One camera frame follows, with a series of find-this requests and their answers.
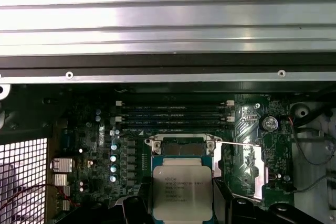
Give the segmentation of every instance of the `green circuit board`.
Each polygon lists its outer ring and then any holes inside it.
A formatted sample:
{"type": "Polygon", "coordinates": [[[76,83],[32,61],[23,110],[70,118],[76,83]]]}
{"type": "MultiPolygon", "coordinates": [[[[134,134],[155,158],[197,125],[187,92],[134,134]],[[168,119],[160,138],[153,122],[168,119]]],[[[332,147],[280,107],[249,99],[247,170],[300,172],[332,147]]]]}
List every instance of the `green circuit board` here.
{"type": "MultiPolygon", "coordinates": [[[[256,159],[268,167],[270,179],[261,185],[262,199],[254,202],[268,207],[276,202],[293,205],[292,153],[288,123],[268,133],[259,128],[265,114],[286,115],[285,98],[261,94],[115,94],[112,97],[81,96],[68,111],[68,128],[62,136],[65,153],[76,153],[73,172],[68,175],[75,202],[96,200],[113,205],[118,198],[136,195],[143,177],[152,173],[152,151],[145,140],[156,134],[206,133],[227,142],[260,146],[222,145],[219,164],[222,177],[233,193],[249,198],[256,195],[256,159]],[[80,182],[86,188],[80,191],[80,182]]],[[[167,139],[171,144],[192,141],[198,151],[200,140],[167,139]]]]}

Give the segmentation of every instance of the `metal heat plate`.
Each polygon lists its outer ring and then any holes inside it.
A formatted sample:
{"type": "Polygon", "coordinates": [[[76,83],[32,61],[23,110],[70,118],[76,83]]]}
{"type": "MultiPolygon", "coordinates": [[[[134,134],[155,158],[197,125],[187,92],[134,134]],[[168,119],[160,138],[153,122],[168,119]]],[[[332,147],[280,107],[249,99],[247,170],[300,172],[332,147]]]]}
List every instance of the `metal heat plate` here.
{"type": "Polygon", "coordinates": [[[156,220],[201,222],[212,219],[212,171],[209,167],[157,166],[153,178],[156,220]]]}

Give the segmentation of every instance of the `motherboard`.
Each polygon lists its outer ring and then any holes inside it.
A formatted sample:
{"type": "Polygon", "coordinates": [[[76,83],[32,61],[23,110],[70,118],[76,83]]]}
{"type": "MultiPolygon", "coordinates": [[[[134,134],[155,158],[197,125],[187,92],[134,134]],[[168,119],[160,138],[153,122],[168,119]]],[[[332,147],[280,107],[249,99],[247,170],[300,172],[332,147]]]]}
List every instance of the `motherboard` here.
{"type": "Polygon", "coordinates": [[[71,160],[72,168],[54,172],[66,175],[62,185],[72,201],[113,206],[120,197],[137,195],[143,178],[174,173],[168,168],[173,159],[180,162],[174,165],[199,162],[235,196],[261,208],[293,205],[288,114],[285,97],[266,94],[83,95],[65,115],[57,157],[71,160]],[[164,168],[156,174],[156,167],[164,168]]]}

